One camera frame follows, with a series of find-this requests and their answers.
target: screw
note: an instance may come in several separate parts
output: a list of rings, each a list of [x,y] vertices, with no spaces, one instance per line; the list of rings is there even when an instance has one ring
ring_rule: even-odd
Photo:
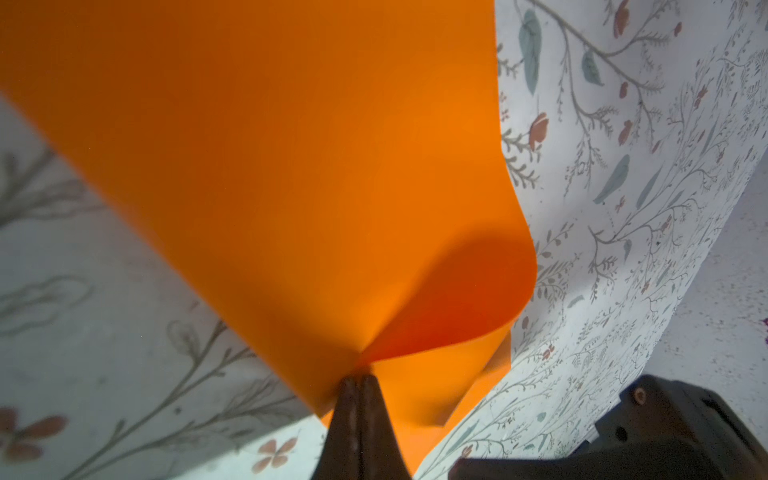
[[[638,405],[645,405],[645,390],[642,387],[637,387],[634,392],[632,392],[632,398]]]

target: floral tablecloth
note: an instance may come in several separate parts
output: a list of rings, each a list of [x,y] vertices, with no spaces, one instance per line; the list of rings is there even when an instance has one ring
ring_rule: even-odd
[[[568,454],[641,372],[768,146],[766,1],[497,2],[538,283],[511,373],[417,478]],[[319,421],[0,110],[0,478],[308,477]]]

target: screw hole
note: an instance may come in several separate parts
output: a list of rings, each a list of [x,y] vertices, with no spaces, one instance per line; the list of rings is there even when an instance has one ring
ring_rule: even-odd
[[[624,427],[616,427],[616,438],[619,439],[619,442],[626,442],[628,438],[627,430]]]

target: speckled floor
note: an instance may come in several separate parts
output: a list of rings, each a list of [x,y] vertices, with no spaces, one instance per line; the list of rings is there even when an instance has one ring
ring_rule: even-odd
[[[768,154],[645,372],[719,393],[768,448]]]

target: orange sheet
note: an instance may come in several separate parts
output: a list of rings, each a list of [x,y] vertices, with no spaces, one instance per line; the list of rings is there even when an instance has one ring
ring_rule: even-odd
[[[3,2],[0,45],[4,94],[318,415],[372,371],[415,470],[508,370],[536,266],[492,0]]]

